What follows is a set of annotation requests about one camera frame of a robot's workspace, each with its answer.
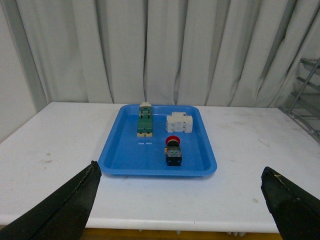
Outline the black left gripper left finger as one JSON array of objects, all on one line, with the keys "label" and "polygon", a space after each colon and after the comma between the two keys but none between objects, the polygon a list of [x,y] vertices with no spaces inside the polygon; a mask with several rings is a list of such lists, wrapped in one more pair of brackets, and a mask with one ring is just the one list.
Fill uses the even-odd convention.
[{"label": "black left gripper left finger", "polygon": [[99,164],[72,177],[31,210],[0,230],[2,240],[79,240],[91,214],[100,179]]}]

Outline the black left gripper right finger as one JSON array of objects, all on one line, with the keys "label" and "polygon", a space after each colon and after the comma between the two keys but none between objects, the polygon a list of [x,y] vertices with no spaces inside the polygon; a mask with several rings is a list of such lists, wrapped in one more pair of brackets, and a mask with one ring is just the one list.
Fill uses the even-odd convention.
[{"label": "black left gripper right finger", "polygon": [[282,239],[320,238],[319,199],[268,166],[261,175],[261,191]]}]

